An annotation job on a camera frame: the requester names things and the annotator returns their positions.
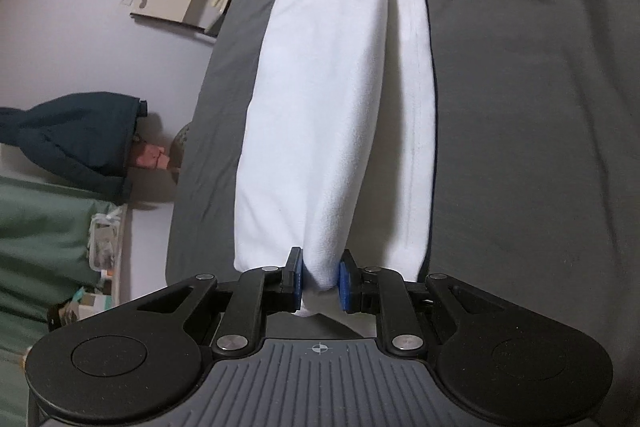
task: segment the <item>ridged surface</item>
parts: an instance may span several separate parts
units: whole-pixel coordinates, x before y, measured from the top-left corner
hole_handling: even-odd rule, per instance
[[[455,407],[421,363],[392,359],[372,339],[268,339],[255,355],[218,362],[196,393],[139,427],[489,425]]]

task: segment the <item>bed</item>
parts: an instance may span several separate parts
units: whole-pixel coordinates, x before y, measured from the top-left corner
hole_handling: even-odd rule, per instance
[[[233,0],[190,126],[168,283],[238,273],[236,168],[274,0]],[[430,246],[442,271],[593,336],[602,425],[640,425],[638,0],[427,0],[437,95]],[[322,317],[271,331],[352,335]]]

